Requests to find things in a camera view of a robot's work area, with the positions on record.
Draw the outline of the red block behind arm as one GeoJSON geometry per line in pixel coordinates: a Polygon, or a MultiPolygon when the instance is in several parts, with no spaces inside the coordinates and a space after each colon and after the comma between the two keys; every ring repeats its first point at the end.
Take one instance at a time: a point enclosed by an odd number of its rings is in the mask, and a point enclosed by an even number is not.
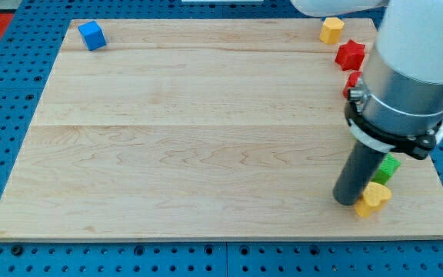
{"type": "Polygon", "coordinates": [[[354,88],[358,82],[358,79],[361,77],[362,72],[360,71],[355,71],[352,72],[349,76],[348,76],[348,80],[345,83],[345,87],[342,90],[342,94],[344,96],[344,98],[348,98],[349,95],[349,89],[350,88],[354,88]]]}

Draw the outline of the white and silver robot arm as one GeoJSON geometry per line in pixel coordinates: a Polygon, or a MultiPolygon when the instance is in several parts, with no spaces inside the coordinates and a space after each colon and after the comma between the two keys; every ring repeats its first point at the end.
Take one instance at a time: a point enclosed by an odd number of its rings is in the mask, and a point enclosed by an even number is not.
{"type": "Polygon", "coordinates": [[[345,117],[377,152],[425,159],[443,138],[443,0],[294,0],[313,17],[385,7],[374,48],[345,117]]]}

